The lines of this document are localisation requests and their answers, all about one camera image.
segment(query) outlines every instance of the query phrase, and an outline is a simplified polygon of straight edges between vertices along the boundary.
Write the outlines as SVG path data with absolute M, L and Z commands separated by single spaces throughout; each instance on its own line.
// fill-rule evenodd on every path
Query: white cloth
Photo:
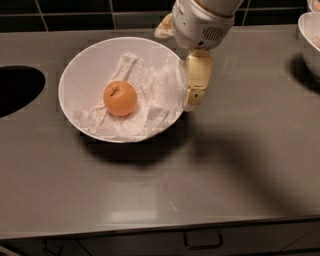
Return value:
M 136 90 L 137 108 L 126 117 L 110 114 L 98 102 L 89 111 L 73 111 L 77 124 L 90 134 L 108 141 L 136 142 L 168 128 L 182 113 L 181 89 L 176 71 L 165 65 L 160 70 L 146 67 L 143 59 L 127 53 L 119 61 L 111 81 L 126 81 Z

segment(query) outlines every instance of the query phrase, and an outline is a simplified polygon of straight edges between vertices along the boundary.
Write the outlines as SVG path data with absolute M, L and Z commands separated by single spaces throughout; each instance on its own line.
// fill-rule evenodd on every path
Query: sink hole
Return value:
M 27 66 L 0 67 L 0 118 L 31 103 L 43 90 L 44 75 Z

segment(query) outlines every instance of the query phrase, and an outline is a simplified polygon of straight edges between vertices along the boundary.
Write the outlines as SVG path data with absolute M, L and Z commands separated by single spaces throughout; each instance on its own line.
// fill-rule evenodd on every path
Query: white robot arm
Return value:
M 243 0 L 176 0 L 155 36 L 174 36 L 181 48 L 189 50 L 186 59 L 187 93 L 185 110 L 200 104 L 208 85 L 212 59 L 209 50 L 217 47 L 234 24 L 234 15 Z

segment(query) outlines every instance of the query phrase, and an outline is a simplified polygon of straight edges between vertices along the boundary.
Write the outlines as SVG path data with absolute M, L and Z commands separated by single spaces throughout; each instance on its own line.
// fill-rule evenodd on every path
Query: orange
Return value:
M 127 116 L 135 111 L 138 96 L 131 84 L 123 81 L 113 81 L 106 86 L 103 101 L 111 114 Z

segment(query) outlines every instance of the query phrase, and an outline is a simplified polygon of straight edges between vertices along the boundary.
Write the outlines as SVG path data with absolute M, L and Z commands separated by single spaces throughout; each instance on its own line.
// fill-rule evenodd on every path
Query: gray countertop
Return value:
M 201 106 L 137 144 L 80 134 L 59 78 L 84 48 L 151 30 L 0 34 L 0 66 L 41 70 L 46 86 L 0 119 L 0 239 L 309 218 L 320 214 L 320 85 L 296 25 L 234 27 L 213 49 Z M 174 40 L 160 41 L 185 56 Z

